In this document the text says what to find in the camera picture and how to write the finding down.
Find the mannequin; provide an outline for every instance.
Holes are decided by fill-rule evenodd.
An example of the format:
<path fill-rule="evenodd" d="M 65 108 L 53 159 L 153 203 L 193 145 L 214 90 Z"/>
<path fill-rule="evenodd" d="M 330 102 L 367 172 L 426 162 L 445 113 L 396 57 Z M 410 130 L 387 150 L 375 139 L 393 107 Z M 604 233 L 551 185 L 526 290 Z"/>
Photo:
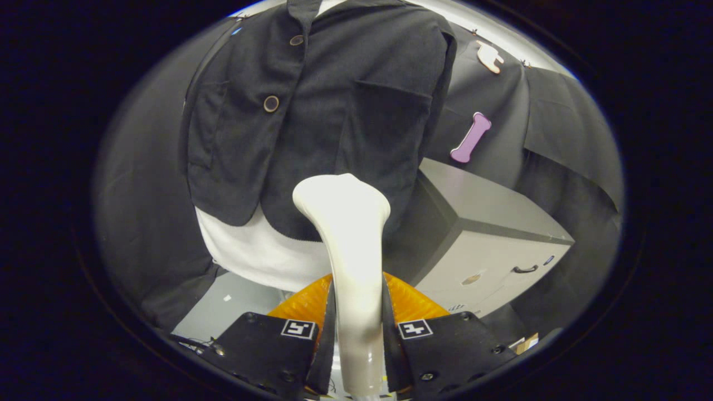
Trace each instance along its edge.
<path fill-rule="evenodd" d="M 317 15 L 344 1 L 322 0 Z M 331 272 L 322 242 L 295 240 L 277 232 L 260 204 L 250 221 L 240 227 L 223 223 L 199 208 L 195 212 L 213 262 L 232 273 L 294 293 Z"/>
<path fill-rule="evenodd" d="M 322 3 L 319 5 L 319 11 L 317 12 L 317 15 L 320 15 L 326 10 L 336 6 L 339 3 L 344 3 L 345 1 L 346 0 L 322 0 Z"/>

